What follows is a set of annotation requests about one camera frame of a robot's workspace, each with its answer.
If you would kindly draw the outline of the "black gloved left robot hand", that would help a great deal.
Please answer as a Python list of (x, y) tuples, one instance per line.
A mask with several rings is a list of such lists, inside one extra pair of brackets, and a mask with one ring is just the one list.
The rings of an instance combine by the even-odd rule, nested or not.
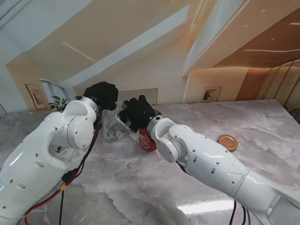
[(115, 110), (118, 101), (118, 89), (114, 84), (99, 82), (88, 87), (83, 96), (91, 98), (102, 110)]

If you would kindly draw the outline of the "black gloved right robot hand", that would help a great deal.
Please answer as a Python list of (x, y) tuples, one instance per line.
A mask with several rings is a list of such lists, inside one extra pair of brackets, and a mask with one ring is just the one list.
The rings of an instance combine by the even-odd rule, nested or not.
[(123, 102), (125, 109), (120, 111), (119, 117), (122, 122), (130, 121), (129, 128), (136, 133), (140, 128), (146, 128), (150, 119), (156, 116), (152, 106), (147, 102), (144, 95), (138, 99), (131, 98)]

